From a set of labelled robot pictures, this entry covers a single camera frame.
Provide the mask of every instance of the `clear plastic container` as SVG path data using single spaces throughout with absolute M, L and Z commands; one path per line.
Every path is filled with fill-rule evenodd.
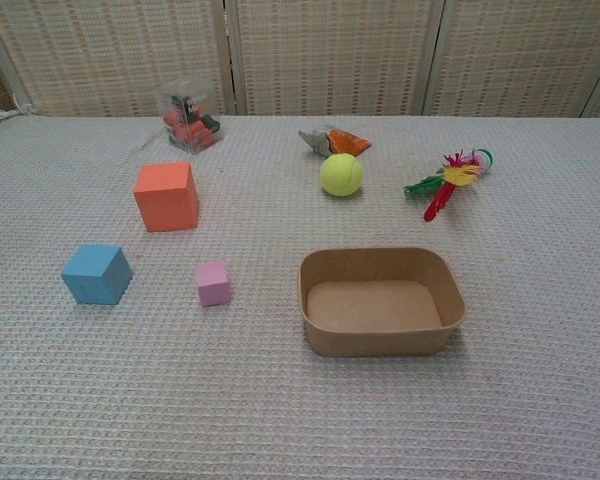
M 196 154 L 222 138 L 220 122 L 210 114 L 211 83 L 183 78 L 158 90 L 158 109 L 169 133 L 169 142 Z

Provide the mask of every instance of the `cardboard tray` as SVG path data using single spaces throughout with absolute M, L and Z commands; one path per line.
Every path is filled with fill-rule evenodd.
M 320 250 L 300 266 L 309 343 L 321 355 L 428 355 L 466 317 L 449 267 L 422 248 Z

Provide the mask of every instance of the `cube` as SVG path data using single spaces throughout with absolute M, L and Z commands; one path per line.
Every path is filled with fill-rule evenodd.
M 115 305 L 131 268 L 117 245 L 82 245 L 62 270 L 62 279 L 78 303 Z
M 198 193 L 188 162 L 145 165 L 133 195 L 149 232 L 198 225 Z
M 196 267 L 196 285 L 200 303 L 204 307 L 228 303 L 231 288 L 224 262 L 204 263 Z

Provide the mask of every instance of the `yellow tennis ball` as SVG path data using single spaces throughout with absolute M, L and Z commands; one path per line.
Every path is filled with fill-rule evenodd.
M 320 184 L 331 195 L 346 197 L 362 184 L 364 168 L 360 161 L 348 153 L 336 153 L 320 167 Z

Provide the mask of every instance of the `pink cube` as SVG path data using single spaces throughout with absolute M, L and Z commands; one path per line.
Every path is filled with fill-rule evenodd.
M 224 262 L 203 263 L 196 267 L 196 285 L 203 307 L 228 303 L 231 300 L 231 288 Z

